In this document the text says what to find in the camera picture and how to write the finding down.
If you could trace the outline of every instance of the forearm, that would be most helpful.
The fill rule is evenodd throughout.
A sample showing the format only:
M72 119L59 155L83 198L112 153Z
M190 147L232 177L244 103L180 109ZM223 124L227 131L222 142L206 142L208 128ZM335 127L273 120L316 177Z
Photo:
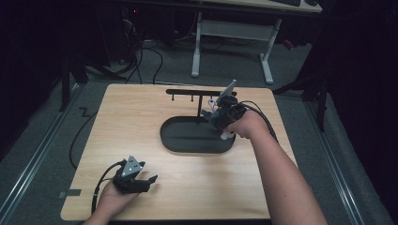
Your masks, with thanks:
M304 177L267 132L251 137L273 224L327 224Z
M111 219L112 216L109 215L108 211L102 212L100 209L97 209L90 218L85 221L84 225L107 225Z

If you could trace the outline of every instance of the black cable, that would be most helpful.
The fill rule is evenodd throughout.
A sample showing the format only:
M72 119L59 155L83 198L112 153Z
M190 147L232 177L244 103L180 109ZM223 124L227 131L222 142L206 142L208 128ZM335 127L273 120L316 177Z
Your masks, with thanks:
M247 104L244 104L244 103L241 103L241 102L227 101L227 100L226 100L225 102L226 102L226 103L230 103L230 104L232 104L232 105L239 105L239 106L242 106L242 107L246 107L246 108L248 108L248 109L250 109L250 110L256 112L257 114L259 114L259 115L263 118L263 120L266 122L266 124L267 124L267 126L268 126L268 130L269 130L270 135L271 135L271 136L275 139L275 141L278 143L278 138L277 138L277 136L276 136L275 130L274 130L273 127L272 127L272 124L269 122L268 118L263 114L263 112L260 110L260 108L257 106L257 104L255 104L255 103L252 102L252 101L247 101L247 102L253 103L253 104L258 108L258 110L255 109L253 106L250 106L250 105L247 105Z
M131 60L131 62L129 62L129 64L128 64L126 67L121 68L119 71L116 71L116 72L113 72L113 73L114 73L115 75L120 75L120 74L125 73L125 72L131 70L132 68L134 68L134 65L135 65L135 61L134 61L134 60ZM97 76L97 77L105 76L104 73L96 72L96 71L94 71L94 70L91 70L91 69L88 68L88 67L85 68L85 71L86 71L87 73L93 75L93 76Z
M184 39L181 40L176 40L174 43L178 46L182 46L182 47L190 47L192 45L194 45L196 42L194 41L190 41L189 44L181 44L180 42L185 42L187 40L189 40L190 38L195 38L195 36L191 36L191 37L186 37Z
M156 41L156 44L151 47L145 47L145 49L155 49L156 47L159 46L159 41L157 39L153 39L153 40Z
M141 62L143 62L143 43L141 44L141 47L140 47L140 61L135 66L135 69L131 72L129 77L125 80L125 83L129 82L129 80L131 79L132 74L134 74L134 72L138 69L138 67L141 65ZM140 79L140 84L143 84L143 79L141 78L141 74L140 73L138 73L138 78Z
M192 21L192 26L191 26L190 31L188 31L187 35L185 35L184 37L179 38L179 39L176 39L176 40L175 40L175 44L179 45L177 42L180 41L180 40L184 40L184 39L196 37L196 35L192 35L191 33L192 33L193 28L194 28L195 25L196 25L196 19L197 19L197 17L198 17L198 13L196 12L196 13L195 13L195 16L194 16L194 18L193 18L193 21Z
M158 70L156 70L155 74L153 75L152 78L152 83L155 84L155 79L156 76L158 75L159 70L161 70L161 66L163 65L163 57L161 56L161 54L158 51L152 50L152 49L144 49L144 50L148 50L148 51L152 51L154 53L156 53L160 58L161 58L161 64L158 67Z
M69 149L69 162L72 165L72 167L77 170L77 166L73 163L73 159L72 159L72 149L73 149L73 145L76 143L77 138L79 137L80 133L82 132L83 128L88 124L88 122L97 114L98 112L94 112L92 115L90 115L90 117L84 122L84 124L82 124L82 126L80 127L79 131L76 133L72 144L70 145L70 149Z
M225 38L224 37L220 37L220 45L219 46L217 46L217 47L215 47L215 48L206 48L203 44L201 44L200 46L201 46L201 48L202 49L204 49L204 50L209 50L209 51L215 51L215 50L218 50L219 48L221 48L222 46L223 46L223 44L224 44L224 40L225 40Z
M114 165L110 166L110 167L105 171L105 173L102 175L102 177L100 178L100 180L99 180L99 182L97 183L97 186L96 186L96 188L95 188L95 190L94 190L93 201L92 201L92 203L91 203L91 214L93 214L94 211L96 211L96 208L97 208L97 198L98 198L98 195L99 195L99 192L100 192L100 184L101 184L103 181L108 180L108 179L103 179L103 178L106 176L106 174L107 174L111 169L113 169L113 168L116 167L116 166L122 166L122 165L125 164L125 163L126 163L126 160L118 161L118 162L115 163Z
M240 38L240 39L244 40L245 42L239 43L236 38L226 38L224 42L227 44L231 44L231 45L248 46L248 45L252 45L252 44L255 44L260 41L260 40L256 40L256 39L249 39L249 40L243 39L243 38Z
M260 107L259 107L257 104L255 104L255 102L250 101L250 100L240 101L240 103L245 103L245 102L250 102L251 104L253 104L253 105L258 109L258 111L260 111L261 113L263 113L263 112L261 111Z

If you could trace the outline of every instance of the human hand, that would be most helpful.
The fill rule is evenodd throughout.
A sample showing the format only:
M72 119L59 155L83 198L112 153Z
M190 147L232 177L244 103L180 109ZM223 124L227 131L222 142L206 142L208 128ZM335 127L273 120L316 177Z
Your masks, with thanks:
M247 139L251 139L254 134L262 133L262 131L269 133L264 119L257 112L251 110L246 111L242 118L226 127L225 131L235 131L240 137Z
M107 224L108 221L120 214L139 194L122 194L113 182L109 181L99 197L96 211L84 224Z

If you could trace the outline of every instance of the floor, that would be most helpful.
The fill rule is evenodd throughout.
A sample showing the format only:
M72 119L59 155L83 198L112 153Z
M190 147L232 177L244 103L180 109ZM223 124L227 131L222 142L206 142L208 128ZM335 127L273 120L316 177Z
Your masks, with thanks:
M201 74L195 79L190 75L193 50L190 40L173 48L147 41L145 47L149 50L142 51L139 73L135 71L129 83L139 85L140 77L143 83L152 83L156 74L156 84L225 86L237 79L237 86L273 90L296 79L311 50L310 45L290 51L281 45L274 46L269 58L274 84L268 85L256 53L261 52L264 43L251 43L235 51L233 41L239 40L231 40L220 48L217 43L205 43ZM122 67L114 64L111 69ZM0 187L0 203L3 203L0 224L79 222L60 217L64 195L75 172L72 165L79 163L95 123L95 117L89 119L89 116L99 109L107 85L121 83L101 76L89 77L86 85L71 87L71 103L62 113L58 84L0 163L0 179L4 181ZM300 91L289 91L275 98L298 167L312 186L329 224L392 224L346 137L331 97L325 115L326 132L320 132L314 122L316 102L303 102L299 94Z

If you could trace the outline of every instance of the wrist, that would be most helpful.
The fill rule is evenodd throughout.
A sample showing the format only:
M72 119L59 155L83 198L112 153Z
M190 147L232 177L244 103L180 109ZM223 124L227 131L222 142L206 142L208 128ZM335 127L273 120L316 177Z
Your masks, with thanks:
M96 210L90 218L88 218L84 225L107 225L108 222L112 219L112 216L109 215L108 212L101 212L100 210Z
M269 133L268 127L267 126L261 126L261 127L256 127L253 128L248 136L250 140L256 140L256 139L264 139L266 137L272 137L271 134Z

